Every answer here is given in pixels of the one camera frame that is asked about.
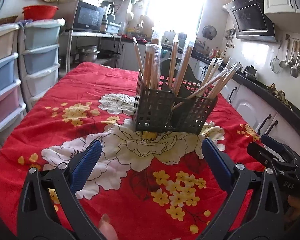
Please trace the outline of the operator thumb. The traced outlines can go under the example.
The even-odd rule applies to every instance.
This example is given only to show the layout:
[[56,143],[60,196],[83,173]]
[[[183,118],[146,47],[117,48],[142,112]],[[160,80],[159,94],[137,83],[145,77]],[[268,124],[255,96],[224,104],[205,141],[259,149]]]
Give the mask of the operator thumb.
[[107,214],[102,215],[97,228],[107,240],[118,240],[117,233],[110,224],[110,218]]

